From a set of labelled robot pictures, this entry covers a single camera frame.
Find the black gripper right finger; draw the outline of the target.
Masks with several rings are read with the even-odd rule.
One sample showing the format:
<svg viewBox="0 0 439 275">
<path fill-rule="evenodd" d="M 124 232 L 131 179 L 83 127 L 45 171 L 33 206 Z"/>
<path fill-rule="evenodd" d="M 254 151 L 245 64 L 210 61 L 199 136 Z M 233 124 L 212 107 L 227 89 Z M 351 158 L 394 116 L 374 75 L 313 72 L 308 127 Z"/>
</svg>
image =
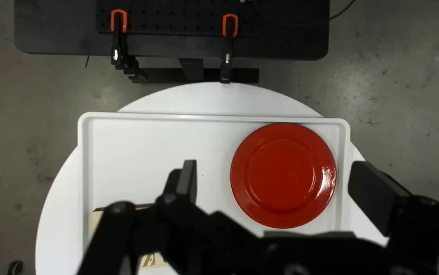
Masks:
<svg viewBox="0 0 439 275">
<path fill-rule="evenodd" d="M 385 237 L 391 235 L 398 205 L 412 197 L 397 179 L 365 161 L 352 164 L 348 191 Z"/>
</svg>

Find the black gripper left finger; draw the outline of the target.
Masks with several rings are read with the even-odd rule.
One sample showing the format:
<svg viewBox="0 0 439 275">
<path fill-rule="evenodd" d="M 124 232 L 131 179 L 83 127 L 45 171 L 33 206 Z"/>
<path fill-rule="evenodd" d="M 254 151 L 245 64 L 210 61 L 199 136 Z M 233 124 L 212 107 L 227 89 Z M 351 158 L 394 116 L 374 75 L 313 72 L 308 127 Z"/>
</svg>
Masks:
<svg viewBox="0 0 439 275">
<path fill-rule="evenodd" d="M 198 200 L 198 162 L 186 161 L 169 174 L 164 191 L 158 199 L 161 206 L 189 208 Z"/>
</svg>

